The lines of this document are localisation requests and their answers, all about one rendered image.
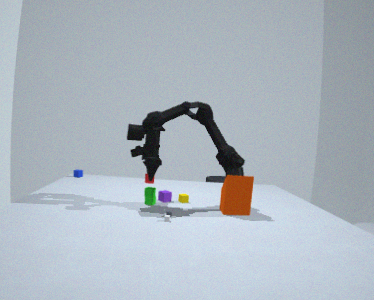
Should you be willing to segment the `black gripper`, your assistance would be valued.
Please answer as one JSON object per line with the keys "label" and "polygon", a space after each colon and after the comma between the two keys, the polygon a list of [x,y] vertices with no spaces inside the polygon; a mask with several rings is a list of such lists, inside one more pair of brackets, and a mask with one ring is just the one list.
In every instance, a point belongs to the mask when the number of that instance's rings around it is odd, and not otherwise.
{"label": "black gripper", "polygon": [[162,166],[162,160],[159,158],[159,142],[145,141],[144,146],[147,148],[147,155],[142,156],[142,161],[146,166],[148,181],[152,181],[159,166]]}

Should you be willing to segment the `small blue block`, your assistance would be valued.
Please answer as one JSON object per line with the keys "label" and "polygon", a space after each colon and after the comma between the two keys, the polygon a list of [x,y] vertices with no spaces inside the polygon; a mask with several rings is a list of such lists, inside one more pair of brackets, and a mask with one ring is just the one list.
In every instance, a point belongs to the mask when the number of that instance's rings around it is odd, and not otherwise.
{"label": "small blue block", "polygon": [[83,177],[83,170],[73,170],[74,171],[74,177]]}

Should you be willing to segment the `green block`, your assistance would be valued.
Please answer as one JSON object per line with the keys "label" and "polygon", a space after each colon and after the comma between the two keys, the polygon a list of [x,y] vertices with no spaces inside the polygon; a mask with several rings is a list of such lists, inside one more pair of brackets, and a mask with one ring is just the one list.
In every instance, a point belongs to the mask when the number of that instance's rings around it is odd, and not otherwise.
{"label": "green block", "polygon": [[149,197],[149,196],[145,196],[145,204],[148,204],[148,205],[153,205],[155,204],[155,200],[156,200],[156,196],[154,197]]}
{"label": "green block", "polygon": [[154,197],[156,192],[156,188],[147,187],[144,188],[144,196]]}

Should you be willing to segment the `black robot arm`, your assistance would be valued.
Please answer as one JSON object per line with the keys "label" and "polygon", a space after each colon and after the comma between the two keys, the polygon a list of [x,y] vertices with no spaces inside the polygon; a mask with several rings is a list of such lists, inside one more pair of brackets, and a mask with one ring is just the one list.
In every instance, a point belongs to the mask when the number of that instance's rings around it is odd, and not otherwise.
{"label": "black robot arm", "polygon": [[[190,111],[190,108],[197,108],[195,113]],[[129,124],[127,140],[142,141],[144,135],[146,134],[145,141],[148,142],[160,142],[160,131],[165,131],[163,124],[181,115],[188,115],[194,120],[205,126],[211,139],[213,140],[218,154],[216,159],[219,165],[224,168],[227,175],[232,176],[244,176],[243,167],[244,160],[237,153],[237,151],[230,145],[227,144],[225,138],[223,137],[221,131],[216,125],[213,118],[213,111],[209,104],[203,102],[188,102],[183,103],[169,108],[164,111],[153,111],[149,112],[146,118],[142,121],[142,125]],[[137,157],[139,155],[147,155],[147,148],[135,146],[135,149],[131,150],[132,157]],[[145,155],[144,155],[145,153]]]}

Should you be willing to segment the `purple block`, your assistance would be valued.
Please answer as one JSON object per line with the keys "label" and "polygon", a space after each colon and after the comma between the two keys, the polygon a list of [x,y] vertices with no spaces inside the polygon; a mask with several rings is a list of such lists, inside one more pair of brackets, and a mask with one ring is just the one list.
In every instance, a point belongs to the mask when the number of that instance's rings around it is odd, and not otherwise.
{"label": "purple block", "polygon": [[162,202],[171,202],[172,192],[158,191],[158,200]]}

